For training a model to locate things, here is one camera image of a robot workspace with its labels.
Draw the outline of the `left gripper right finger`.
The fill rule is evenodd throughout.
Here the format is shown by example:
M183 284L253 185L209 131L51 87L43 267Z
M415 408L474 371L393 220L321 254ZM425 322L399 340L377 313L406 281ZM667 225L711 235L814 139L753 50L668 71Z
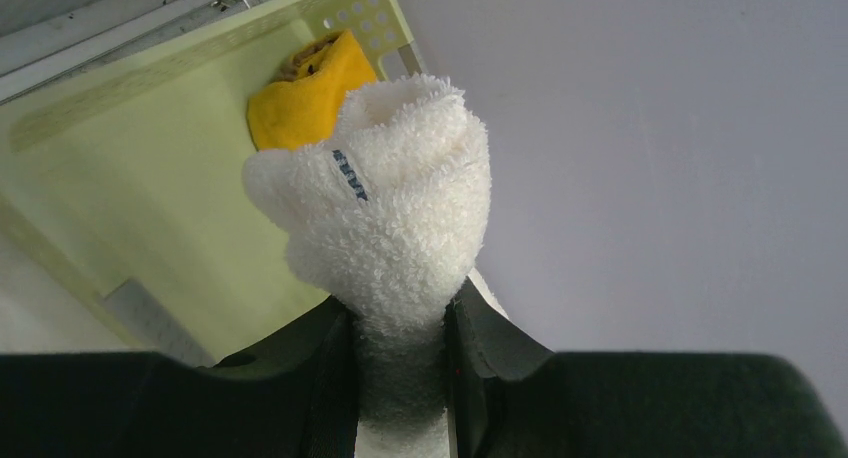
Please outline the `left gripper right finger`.
M471 282L445 312L455 457L843 457L807 378L771 355L555 352Z

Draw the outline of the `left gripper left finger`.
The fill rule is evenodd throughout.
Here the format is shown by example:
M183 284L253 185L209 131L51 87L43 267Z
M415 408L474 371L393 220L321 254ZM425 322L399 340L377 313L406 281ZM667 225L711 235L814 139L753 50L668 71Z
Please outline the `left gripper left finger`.
M213 367L157 352L1 359L5 457L350 457L358 388L328 298Z

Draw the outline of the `cream white towel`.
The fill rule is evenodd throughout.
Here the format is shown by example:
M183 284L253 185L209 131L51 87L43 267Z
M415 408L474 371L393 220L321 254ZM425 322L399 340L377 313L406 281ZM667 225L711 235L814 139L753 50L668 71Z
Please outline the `cream white towel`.
M291 272L354 319L359 457L446 457L444 315L473 272L491 200L485 124L448 79L350 92L332 136L265 150L245 192L288 237Z

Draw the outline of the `brown yellow bear towel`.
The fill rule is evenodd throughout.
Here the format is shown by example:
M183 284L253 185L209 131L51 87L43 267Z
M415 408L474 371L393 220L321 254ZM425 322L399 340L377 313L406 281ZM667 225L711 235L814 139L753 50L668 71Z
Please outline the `brown yellow bear towel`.
M304 46L248 100L246 120L254 146L296 150L328 139L347 94L376 80L349 29Z

